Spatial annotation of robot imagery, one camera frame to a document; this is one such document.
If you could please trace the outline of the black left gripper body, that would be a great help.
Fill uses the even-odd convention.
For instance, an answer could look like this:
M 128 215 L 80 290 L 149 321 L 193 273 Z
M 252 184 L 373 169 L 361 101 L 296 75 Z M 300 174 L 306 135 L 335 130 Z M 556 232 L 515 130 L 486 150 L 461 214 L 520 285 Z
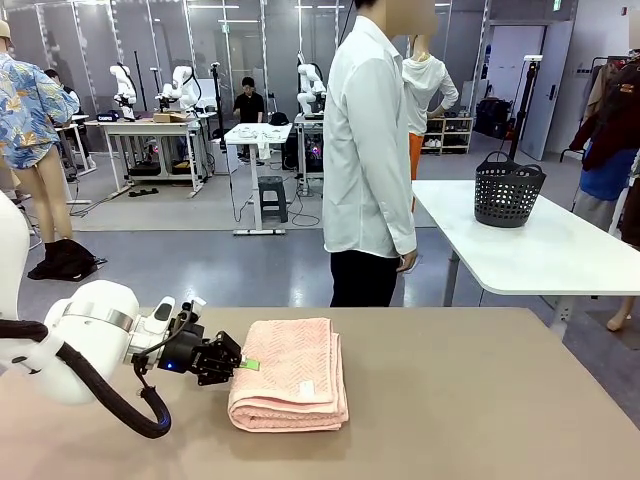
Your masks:
M 205 328 L 199 324 L 186 324 L 174 328 L 158 359 L 158 368 L 174 373 L 204 374 Z

